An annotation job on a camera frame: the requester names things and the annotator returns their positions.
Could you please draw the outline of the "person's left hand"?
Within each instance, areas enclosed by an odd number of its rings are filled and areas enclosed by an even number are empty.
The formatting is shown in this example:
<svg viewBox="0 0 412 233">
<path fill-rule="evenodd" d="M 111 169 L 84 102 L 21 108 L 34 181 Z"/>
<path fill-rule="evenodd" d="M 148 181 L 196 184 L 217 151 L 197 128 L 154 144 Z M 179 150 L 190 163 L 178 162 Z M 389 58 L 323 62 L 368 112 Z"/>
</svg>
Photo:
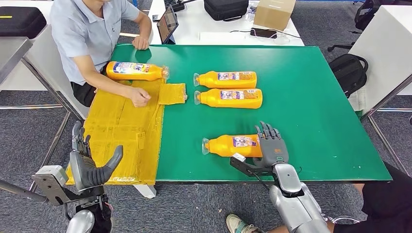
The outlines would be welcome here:
<svg viewBox="0 0 412 233">
<path fill-rule="evenodd" d="M 137 50 L 146 50 L 150 45 L 149 38 L 146 36 L 138 35 L 133 39 L 132 45 Z"/>
</svg>

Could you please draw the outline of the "person's right hand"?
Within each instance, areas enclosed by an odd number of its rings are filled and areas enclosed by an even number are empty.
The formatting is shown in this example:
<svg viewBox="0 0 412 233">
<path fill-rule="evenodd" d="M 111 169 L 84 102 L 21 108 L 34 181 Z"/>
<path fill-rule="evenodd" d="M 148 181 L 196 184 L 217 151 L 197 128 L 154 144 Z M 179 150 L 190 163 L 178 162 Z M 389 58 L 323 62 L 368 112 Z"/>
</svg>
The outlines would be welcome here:
<svg viewBox="0 0 412 233">
<path fill-rule="evenodd" d="M 128 87 L 127 98 L 129 98 L 135 107 L 144 107 L 148 104 L 151 96 L 148 92 L 140 87 Z"/>
</svg>

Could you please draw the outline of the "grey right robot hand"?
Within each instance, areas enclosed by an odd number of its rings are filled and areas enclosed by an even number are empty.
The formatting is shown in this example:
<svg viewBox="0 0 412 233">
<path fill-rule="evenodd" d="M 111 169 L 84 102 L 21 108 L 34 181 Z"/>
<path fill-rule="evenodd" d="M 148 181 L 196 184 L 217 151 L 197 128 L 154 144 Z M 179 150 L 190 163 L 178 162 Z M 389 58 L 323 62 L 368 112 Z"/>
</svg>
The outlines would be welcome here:
<svg viewBox="0 0 412 233">
<path fill-rule="evenodd" d="M 258 167 L 272 167 L 278 163 L 288 163 L 289 153 L 279 130 L 263 121 L 255 128 L 262 157 L 253 158 L 254 164 Z"/>
</svg>

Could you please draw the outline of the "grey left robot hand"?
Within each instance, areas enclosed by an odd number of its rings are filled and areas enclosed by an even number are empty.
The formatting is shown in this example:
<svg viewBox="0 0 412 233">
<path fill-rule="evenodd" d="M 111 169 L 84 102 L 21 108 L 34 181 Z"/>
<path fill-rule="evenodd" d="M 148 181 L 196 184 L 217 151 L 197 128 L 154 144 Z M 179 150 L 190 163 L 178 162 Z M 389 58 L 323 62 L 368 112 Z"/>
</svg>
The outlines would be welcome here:
<svg viewBox="0 0 412 233">
<path fill-rule="evenodd" d="M 84 137 L 84 132 L 81 122 L 76 121 L 72 128 L 72 151 L 69 162 L 78 191 L 105 184 L 123 158 L 123 146 L 118 145 L 108 162 L 102 167 L 97 167 L 91 155 L 90 135 Z"/>
</svg>

